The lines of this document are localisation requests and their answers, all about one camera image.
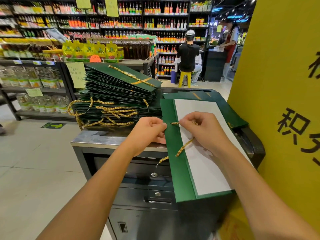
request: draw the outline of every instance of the seated person in black shirt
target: seated person in black shirt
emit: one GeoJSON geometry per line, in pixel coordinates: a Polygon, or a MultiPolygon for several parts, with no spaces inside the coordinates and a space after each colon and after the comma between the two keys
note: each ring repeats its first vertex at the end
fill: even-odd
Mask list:
{"type": "MultiPolygon", "coordinates": [[[[193,43],[194,38],[194,30],[188,30],[186,32],[186,43],[179,46],[177,58],[181,59],[179,70],[182,72],[194,72],[191,78],[191,86],[198,86],[196,83],[202,72],[202,66],[196,64],[196,56],[199,55],[200,46],[193,43]]],[[[187,80],[184,79],[182,84],[187,86],[187,80]]]]}

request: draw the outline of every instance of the yellow package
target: yellow package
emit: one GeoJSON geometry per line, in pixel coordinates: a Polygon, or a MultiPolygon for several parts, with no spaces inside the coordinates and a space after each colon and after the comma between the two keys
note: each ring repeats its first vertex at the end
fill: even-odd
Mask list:
{"type": "Polygon", "coordinates": [[[106,47],[104,44],[100,44],[100,42],[98,41],[96,44],[96,51],[98,52],[98,55],[101,59],[105,59],[106,58],[106,47]]]}
{"type": "Polygon", "coordinates": [[[67,40],[62,45],[63,55],[67,58],[73,58],[73,44],[71,41],[67,40]]]}
{"type": "Polygon", "coordinates": [[[123,50],[123,47],[118,47],[118,59],[122,60],[125,58],[125,52],[123,50]]]}
{"type": "Polygon", "coordinates": [[[85,51],[85,56],[87,59],[90,59],[91,56],[98,54],[95,49],[95,44],[90,43],[90,41],[87,41],[87,43],[83,45],[83,50],[85,51]]]}
{"type": "Polygon", "coordinates": [[[110,41],[109,44],[106,44],[106,58],[108,59],[107,62],[118,63],[118,48],[116,44],[113,44],[110,41]]]}
{"type": "Polygon", "coordinates": [[[80,43],[79,40],[73,41],[73,53],[75,58],[81,59],[85,57],[83,48],[83,43],[80,43]]]}

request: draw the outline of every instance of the orange price tag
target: orange price tag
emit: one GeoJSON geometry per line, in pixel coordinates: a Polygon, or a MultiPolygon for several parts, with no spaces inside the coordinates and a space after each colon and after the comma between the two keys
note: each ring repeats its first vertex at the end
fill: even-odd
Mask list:
{"type": "Polygon", "coordinates": [[[101,59],[98,55],[93,55],[90,57],[90,62],[101,62],[101,59]]]}

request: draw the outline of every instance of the yellow stool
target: yellow stool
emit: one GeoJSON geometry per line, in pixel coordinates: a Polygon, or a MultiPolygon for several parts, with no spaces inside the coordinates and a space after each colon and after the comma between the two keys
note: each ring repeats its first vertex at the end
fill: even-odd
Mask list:
{"type": "Polygon", "coordinates": [[[182,81],[183,81],[184,76],[187,76],[187,78],[188,78],[188,88],[190,88],[190,85],[191,85],[191,72],[181,72],[180,81],[179,81],[179,88],[182,87],[182,81]]]}

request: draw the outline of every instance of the yellow wall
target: yellow wall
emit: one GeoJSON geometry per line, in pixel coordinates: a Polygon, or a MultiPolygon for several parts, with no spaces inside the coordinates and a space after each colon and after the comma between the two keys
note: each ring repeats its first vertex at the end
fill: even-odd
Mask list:
{"type": "MultiPolygon", "coordinates": [[[[320,133],[320,65],[309,78],[309,65],[320,56],[320,0],[258,0],[228,103],[261,139],[266,157],[259,172],[282,200],[320,232],[320,149],[310,134],[320,133]],[[297,135],[277,132],[290,108],[311,122],[297,135]]],[[[303,122],[297,120],[295,127],[303,122]]],[[[222,239],[252,239],[239,202],[232,206],[222,239]]]]}

